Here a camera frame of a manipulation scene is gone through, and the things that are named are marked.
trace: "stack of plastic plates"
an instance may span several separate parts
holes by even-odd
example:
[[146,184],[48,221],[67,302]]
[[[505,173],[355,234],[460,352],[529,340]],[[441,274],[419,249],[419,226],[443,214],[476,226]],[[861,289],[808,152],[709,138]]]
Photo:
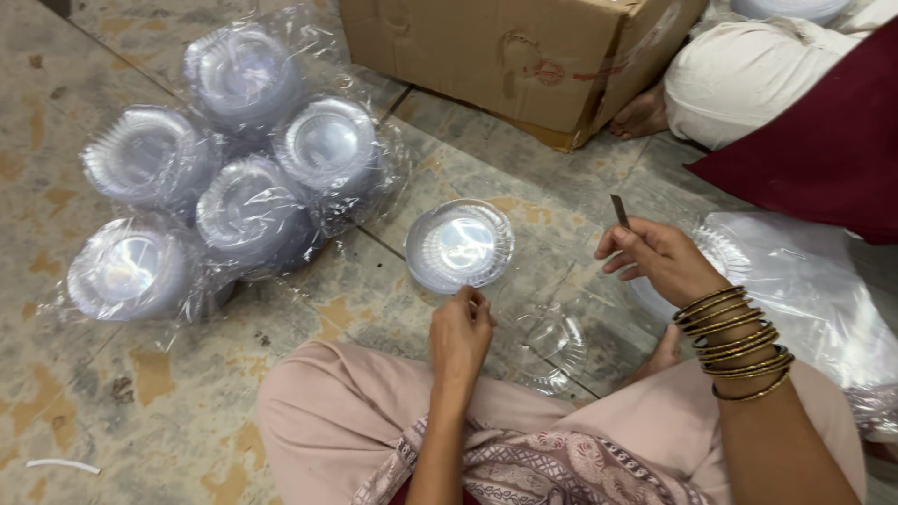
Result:
[[515,236],[505,214],[485,201],[457,199],[419,217],[405,238],[411,275],[437,293],[498,279],[511,261]]
[[75,306],[94,319],[176,315],[193,269],[181,237],[153,219],[116,219],[87,239],[68,271]]
[[210,118],[231,131],[267,131],[302,96],[302,76],[286,47],[253,22],[195,40],[184,76]]
[[84,173],[100,193],[131,205],[196,204],[219,165],[218,148],[178,112],[138,105],[82,154]]
[[328,235],[344,231],[345,221],[364,221],[389,177],[380,166],[371,116],[337,97],[316,97],[289,118],[275,139],[275,154],[316,202],[325,231],[334,232]]
[[233,262],[261,265],[288,242],[304,212],[287,184],[264,156],[228,164],[199,199],[199,234]]

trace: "maroon cloth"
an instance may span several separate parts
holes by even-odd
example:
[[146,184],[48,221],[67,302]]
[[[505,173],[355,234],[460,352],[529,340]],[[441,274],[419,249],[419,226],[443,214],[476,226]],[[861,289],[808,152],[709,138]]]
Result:
[[[390,500],[390,505],[404,505],[405,497],[409,494],[409,485],[411,483],[411,477],[409,477],[408,481],[406,481],[402,487],[396,491],[396,494],[393,495],[392,500]],[[462,488],[462,505],[480,505],[480,502],[477,501],[476,498],[472,494],[468,492],[468,490]]]
[[898,244],[898,18],[776,119],[685,166],[759,207]]

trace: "bangle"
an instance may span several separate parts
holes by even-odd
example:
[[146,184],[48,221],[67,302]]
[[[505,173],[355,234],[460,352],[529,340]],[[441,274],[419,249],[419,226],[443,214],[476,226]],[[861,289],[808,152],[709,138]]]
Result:
[[773,348],[777,350],[777,356],[775,358],[770,358],[766,361],[762,361],[761,363],[755,363],[754,365],[748,365],[742,368],[732,368],[729,370],[715,370],[709,364],[703,364],[701,366],[701,371],[705,372],[710,376],[725,376],[729,374],[735,374],[740,372],[753,372],[762,368],[773,367],[781,364],[783,361],[786,361],[792,355],[789,353],[788,349],[785,346],[779,345],[777,343],[773,344]]
[[733,349],[722,350],[720,352],[713,353],[699,353],[698,358],[702,363],[716,363],[718,361],[724,361],[727,359],[738,358],[740,356],[744,356],[746,354],[750,354],[764,347],[765,345],[770,345],[775,342],[779,338],[779,333],[776,330],[767,333],[766,335],[755,339],[753,341],[748,342],[744,346],[736,347]]
[[713,317],[717,317],[721,314],[725,314],[725,313],[727,313],[731,310],[735,310],[741,306],[747,306],[748,304],[752,303],[753,301],[754,301],[754,298],[746,298],[745,300],[743,300],[739,303],[732,304],[731,306],[728,306],[728,307],[724,307],[714,313],[705,315],[704,317],[701,317],[700,319],[696,319],[695,321],[688,321],[687,324],[683,324],[682,326],[680,326],[680,329],[686,330],[687,328],[691,328],[692,326],[695,326],[696,324],[704,323],[705,321],[707,321],[708,319],[711,319]]
[[730,348],[736,347],[738,345],[747,343],[748,341],[762,337],[763,335],[765,335],[769,332],[777,331],[777,329],[773,327],[773,324],[770,321],[767,321],[766,319],[761,319],[761,325],[762,325],[762,329],[759,332],[752,333],[751,335],[749,335],[745,338],[739,339],[737,341],[732,341],[729,343],[722,343],[720,345],[712,345],[712,346],[699,345],[700,341],[705,341],[707,343],[707,340],[708,340],[708,335],[702,335],[699,338],[695,339],[695,342],[692,343],[692,348],[695,349],[696,352],[710,352],[713,350],[730,349]]
[[676,324],[683,323],[683,322],[687,321],[690,317],[693,317],[694,315],[696,315],[696,314],[698,314],[698,313],[700,313],[700,312],[702,312],[702,311],[704,311],[704,310],[708,310],[708,309],[710,309],[712,306],[715,306],[715,305],[717,305],[717,304],[721,304],[721,303],[726,302],[727,300],[731,300],[731,299],[733,299],[733,298],[741,298],[741,297],[744,297],[747,293],[748,293],[748,291],[745,291],[744,289],[737,289],[736,291],[734,291],[734,292],[732,292],[732,293],[727,293],[727,294],[723,295],[723,296],[720,297],[720,298],[716,298],[716,299],[714,299],[714,300],[711,300],[709,303],[707,303],[707,304],[705,304],[705,305],[703,305],[703,306],[700,306],[700,307],[698,307],[698,308],[694,308],[694,309],[692,309],[691,311],[687,312],[686,314],[681,315],[680,317],[675,317],[675,318],[673,319],[673,322],[676,323]]
[[673,318],[680,319],[682,317],[682,315],[686,313],[686,311],[695,307],[696,305],[700,304],[701,302],[704,302],[710,298],[716,297],[717,295],[722,295],[724,293],[729,293],[730,291],[736,291],[738,289],[745,289],[745,286],[730,286],[729,288],[723,288],[723,289],[715,291],[709,295],[705,295],[704,297],[701,297],[698,300],[695,300],[694,302],[692,302],[692,303],[688,304],[687,306],[683,307],[682,309],[678,310],[676,312],[676,314],[673,315]]
[[762,389],[761,391],[759,391],[755,394],[749,394],[747,396],[740,396],[738,398],[727,398],[726,396],[721,396],[720,393],[718,393],[718,389],[716,386],[711,387],[711,393],[713,393],[717,397],[718,400],[723,400],[725,402],[747,402],[748,400],[754,400],[756,398],[761,398],[762,396],[766,396],[766,395],[772,393],[773,391],[776,391],[776,389],[778,387],[780,387],[781,385],[783,385],[784,382],[786,382],[786,379],[788,379],[788,373],[789,373],[788,370],[786,370],[786,373],[784,373],[783,377],[780,377],[777,380],[777,382],[769,385],[768,387]]
[[735,328],[736,326],[741,326],[752,321],[757,321],[762,317],[764,317],[764,311],[762,311],[760,308],[753,308],[751,311],[746,312],[745,314],[737,315],[736,317],[727,319],[722,323],[715,323],[710,326],[705,326],[704,328],[689,330],[686,332],[686,336],[694,339],[696,337],[701,337],[710,333],[723,332],[724,330],[729,330],[731,328]]
[[775,367],[769,368],[761,368],[759,370],[754,370],[752,372],[743,372],[741,374],[726,374],[726,375],[715,375],[715,378],[719,379],[737,379],[737,378],[752,378],[752,377],[761,377],[769,374],[773,374],[776,372],[780,372],[782,370],[788,369],[792,366],[792,362],[795,361],[795,356],[791,354],[788,355],[788,358],[782,363],[778,364]]

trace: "pink trousers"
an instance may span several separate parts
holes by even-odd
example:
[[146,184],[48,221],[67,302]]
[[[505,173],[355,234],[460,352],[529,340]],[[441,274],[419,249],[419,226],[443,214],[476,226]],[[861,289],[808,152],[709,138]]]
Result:
[[[310,341],[262,383],[258,422],[277,490],[286,505],[349,503],[427,414],[427,363],[349,344]],[[844,395],[805,363],[792,381],[814,427],[863,503],[866,475]],[[469,416],[532,433],[552,428],[606,437],[671,476],[734,504],[711,382],[694,360],[576,410],[525,387],[482,377]]]

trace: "patterned dupatta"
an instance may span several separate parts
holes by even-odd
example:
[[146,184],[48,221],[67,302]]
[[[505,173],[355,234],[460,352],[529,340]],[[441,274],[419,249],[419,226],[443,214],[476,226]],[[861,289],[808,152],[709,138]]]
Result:
[[[415,469],[427,417],[356,492],[353,505],[386,505]],[[701,493],[611,441],[573,431],[531,435],[468,421],[464,486],[496,505],[709,505]]]

